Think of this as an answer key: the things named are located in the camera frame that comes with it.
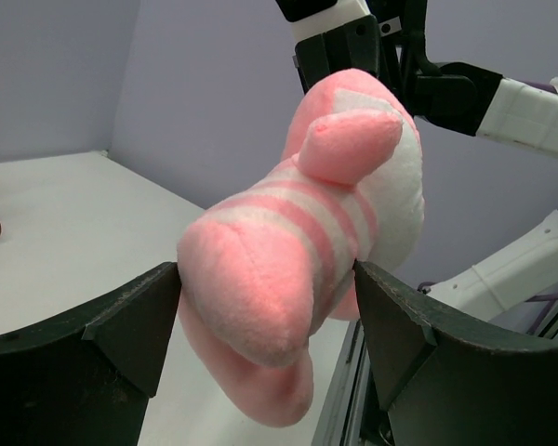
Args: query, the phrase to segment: stuffed animal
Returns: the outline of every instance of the stuffed animal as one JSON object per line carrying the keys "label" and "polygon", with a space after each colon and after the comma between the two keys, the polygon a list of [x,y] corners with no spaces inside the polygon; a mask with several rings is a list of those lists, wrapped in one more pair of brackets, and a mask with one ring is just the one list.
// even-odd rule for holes
{"label": "stuffed animal", "polygon": [[424,209],[413,119],[365,72],[334,73],[305,95],[282,160],[178,245],[184,333],[237,408],[267,426],[310,408],[309,337],[327,317],[359,318],[354,260],[398,267]]}

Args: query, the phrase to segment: pink and white striped plush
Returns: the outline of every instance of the pink and white striped plush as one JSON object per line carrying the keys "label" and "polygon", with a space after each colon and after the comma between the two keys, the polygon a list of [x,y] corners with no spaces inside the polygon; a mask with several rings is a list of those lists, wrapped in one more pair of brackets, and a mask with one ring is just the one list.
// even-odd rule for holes
{"label": "pink and white striped plush", "polygon": [[207,210],[178,246],[182,327],[242,412],[269,426],[301,419],[309,337],[329,316],[358,318],[354,259],[400,265],[423,207],[419,135],[387,88],[357,70],[313,87],[283,161]]}

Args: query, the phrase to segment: wall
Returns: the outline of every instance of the wall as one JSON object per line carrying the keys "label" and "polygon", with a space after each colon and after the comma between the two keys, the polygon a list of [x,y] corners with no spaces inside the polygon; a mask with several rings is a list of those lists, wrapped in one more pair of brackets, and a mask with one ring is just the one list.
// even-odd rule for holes
{"label": "wall", "polygon": [[[429,2],[428,54],[529,81],[558,75],[558,0]],[[143,0],[113,157],[202,206],[276,163],[301,98],[273,0]],[[420,122],[426,227],[404,279],[440,281],[558,204],[558,162]]]}
{"label": "wall", "polygon": [[140,0],[0,0],[0,161],[106,149]]}

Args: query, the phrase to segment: plush toy's head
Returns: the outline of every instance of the plush toy's head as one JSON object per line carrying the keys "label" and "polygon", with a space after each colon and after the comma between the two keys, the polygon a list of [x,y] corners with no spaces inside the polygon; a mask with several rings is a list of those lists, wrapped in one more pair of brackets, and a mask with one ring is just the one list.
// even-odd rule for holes
{"label": "plush toy's head", "polygon": [[354,259],[394,268],[422,219],[419,137],[401,104],[357,70],[315,85],[283,161],[178,246],[184,332],[240,410],[298,422],[312,401],[308,338],[329,316],[358,317]]}

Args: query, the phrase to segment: pink plush toy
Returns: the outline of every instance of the pink plush toy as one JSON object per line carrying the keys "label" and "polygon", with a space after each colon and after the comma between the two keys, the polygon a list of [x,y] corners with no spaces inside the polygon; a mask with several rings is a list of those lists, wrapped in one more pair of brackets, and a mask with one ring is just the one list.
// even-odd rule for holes
{"label": "pink plush toy", "polygon": [[178,246],[184,332],[232,402],[268,426],[310,408],[309,337],[329,316],[359,317],[354,259],[398,267],[424,208],[418,131],[364,72],[337,72],[308,92],[282,159],[207,210]]}

